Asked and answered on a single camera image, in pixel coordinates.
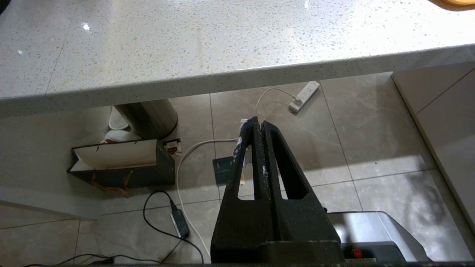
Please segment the black cable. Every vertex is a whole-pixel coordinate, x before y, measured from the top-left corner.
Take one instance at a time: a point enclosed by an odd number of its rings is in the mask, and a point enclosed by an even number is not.
[[[97,254],[91,254],[91,253],[86,253],[86,254],[81,254],[81,255],[77,255],[77,256],[74,256],[70,259],[67,259],[65,261],[62,261],[58,264],[55,264],[55,265],[61,265],[63,263],[66,263],[70,260],[73,260],[75,258],[78,258],[78,257],[84,257],[84,256],[93,256],[93,257],[99,257],[99,258],[115,258],[115,257],[126,257],[126,258],[129,258],[129,259],[133,259],[133,260],[138,260],[138,261],[153,261],[153,262],[156,262],[156,263],[160,263],[162,264],[163,262],[161,261],[158,261],[158,260],[154,260],[154,259],[140,259],[140,258],[134,258],[134,257],[131,257],[131,256],[127,256],[127,255],[122,255],[122,254],[117,254],[117,255],[114,255],[114,256],[102,256],[102,255],[97,255]],[[26,265],[26,266],[23,266],[23,267],[31,267],[31,266],[45,266],[43,264],[30,264],[30,265]]]
[[[175,249],[178,247],[178,245],[182,242],[183,240],[180,239],[180,241],[178,241],[178,243],[175,245],[175,247],[170,251],[168,252],[168,254],[162,259],[162,262],[165,263],[165,260],[168,259],[168,257],[170,257],[170,255],[175,251]]]
[[[145,201],[145,203],[144,203],[144,205],[143,205],[142,215],[143,215],[143,219],[145,220],[145,222],[146,222],[150,227],[152,227],[155,231],[158,231],[158,232],[160,232],[160,233],[162,233],[162,234],[164,234],[164,235],[171,236],[171,237],[173,237],[173,238],[182,240],[182,241],[184,241],[184,242],[186,242],[186,243],[192,245],[194,248],[196,248],[196,250],[199,252],[199,255],[201,256],[201,264],[205,264],[205,260],[204,260],[204,258],[203,258],[203,253],[201,252],[201,250],[200,250],[195,244],[193,244],[191,241],[186,240],[185,238],[179,238],[179,237],[177,237],[177,236],[175,236],[175,235],[172,235],[172,234],[170,234],[170,233],[164,232],[164,231],[162,231],[162,230],[156,228],[155,226],[153,226],[153,225],[147,220],[147,218],[145,217],[145,208],[147,207],[147,203],[148,203],[148,200],[150,199],[150,197],[153,196],[153,195],[156,194],[156,193],[164,193],[164,194],[166,194],[166,195],[168,196],[168,198],[170,199],[170,204],[172,205],[172,208],[171,208],[171,209],[172,209],[172,210],[173,210],[173,208],[176,209],[176,205],[175,205],[175,203],[173,203],[173,200],[171,200],[170,195],[169,195],[167,192],[163,191],[163,190],[157,190],[157,191],[153,192],[152,194],[150,194],[150,195],[148,196],[147,200]]]

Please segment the white cable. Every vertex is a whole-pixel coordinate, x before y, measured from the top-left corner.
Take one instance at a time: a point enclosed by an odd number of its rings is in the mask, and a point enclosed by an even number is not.
[[[287,91],[284,91],[284,90],[282,90],[282,89],[280,89],[280,88],[277,88],[277,87],[269,88],[269,89],[267,89],[265,92],[262,93],[261,97],[260,97],[259,100],[257,101],[257,104],[256,104],[256,114],[255,114],[255,116],[257,116],[257,107],[259,106],[259,102],[261,102],[262,97],[263,97],[267,92],[269,92],[270,90],[279,90],[279,91],[281,91],[281,92],[284,92],[284,93],[290,95],[293,99],[295,99],[295,100],[297,99],[295,95],[293,95],[293,94],[291,94],[291,93],[289,93],[289,92],[287,92]]]
[[[181,200],[181,195],[180,195],[180,188],[178,186],[178,174],[180,173],[180,166],[181,166],[181,163],[183,162],[183,160],[186,158],[186,156],[188,156],[188,154],[195,150],[197,147],[201,146],[202,144],[206,144],[206,143],[213,143],[213,142],[235,142],[237,141],[238,139],[237,138],[233,138],[233,139],[213,139],[213,140],[207,140],[207,141],[203,141],[203,142],[199,142],[199,143],[196,143],[194,144],[192,147],[190,147],[184,154],[183,156],[181,157],[180,159],[180,162],[178,162],[178,167],[177,167],[177,173],[176,173],[176,176],[175,176],[175,184],[177,186],[177,193],[178,193],[178,198],[180,200],[180,205],[181,205],[181,211],[183,211],[183,215],[185,215],[185,218],[186,220],[188,221],[188,223],[190,224],[191,228],[193,228],[193,230],[195,231],[195,233],[198,235],[201,243],[203,244],[203,247],[205,248],[205,251],[206,251],[206,254],[208,255],[208,257],[211,259],[211,254],[209,253],[209,250],[208,248],[206,247],[206,244],[205,244],[205,241],[203,241],[203,238],[201,237],[200,233],[198,232],[198,230],[196,230],[195,226],[191,223],[190,219],[188,218],[188,216],[186,215],[186,211],[185,211],[185,207],[183,206],[183,201]]]
[[[259,100],[257,101],[257,104],[256,104],[256,116],[257,116],[257,107],[259,106],[259,102],[261,102],[261,99],[262,97],[267,93],[269,92],[270,90],[279,90],[281,92],[284,92],[288,95],[290,95],[293,99],[296,100],[296,97],[295,95],[287,92],[287,91],[284,91],[280,88],[276,88],[276,87],[272,87],[272,88],[269,88],[267,89],[264,93],[262,93],[262,95],[259,97]],[[195,231],[195,233],[198,235],[198,238],[200,239],[201,243],[203,244],[203,247],[205,248],[205,251],[206,251],[206,254],[208,255],[208,257],[211,259],[211,254],[209,253],[209,250],[208,250],[208,247],[206,247],[206,244],[205,244],[205,241],[203,241],[203,238],[201,237],[200,233],[198,232],[198,230],[196,230],[195,226],[193,225],[193,223],[190,221],[190,219],[188,218],[188,216],[186,215],[186,211],[185,211],[185,207],[183,206],[183,201],[181,200],[181,195],[180,195],[180,187],[178,186],[178,175],[180,173],[180,167],[181,167],[181,163],[183,162],[183,160],[186,158],[186,156],[188,156],[188,154],[190,152],[192,152],[193,150],[195,150],[197,147],[203,145],[203,144],[207,144],[207,143],[214,143],[214,142],[235,142],[237,141],[238,138],[232,138],[232,139],[213,139],[213,140],[207,140],[207,141],[202,141],[202,142],[199,142],[199,143],[196,143],[194,145],[192,145],[184,154],[183,156],[181,157],[180,161],[178,162],[178,167],[177,167],[177,172],[176,172],[176,176],[175,176],[175,184],[177,186],[177,193],[178,193],[178,199],[180,200],[180,206],[181,206],[181,211],[183,211],[183,215],[185,216],[186,220],[188,221],[188,223],[190,224],[191,228]]]

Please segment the black power adapter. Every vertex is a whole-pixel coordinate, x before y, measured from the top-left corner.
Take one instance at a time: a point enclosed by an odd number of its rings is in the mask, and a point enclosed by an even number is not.
[[[170,218],[173,222],[173,226],[177,231],[177,236],[181,239],[187,238],[190,235],[190,228],[188,228],[188,224],[186,223],[185,216],[183,215],[183,211],[177,208],[173,200],[170,199],[171,205],[171,213]]]

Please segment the cabinet door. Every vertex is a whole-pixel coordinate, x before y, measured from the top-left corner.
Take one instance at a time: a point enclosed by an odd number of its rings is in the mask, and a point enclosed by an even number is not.
[[[475,222],[475,70],[417,114],[449,183]]]

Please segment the gray machine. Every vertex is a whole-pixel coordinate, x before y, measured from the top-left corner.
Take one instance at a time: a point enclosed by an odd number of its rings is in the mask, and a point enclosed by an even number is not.
[[[329,213],[347,262],[429,262],[422,245],[382,211]]]

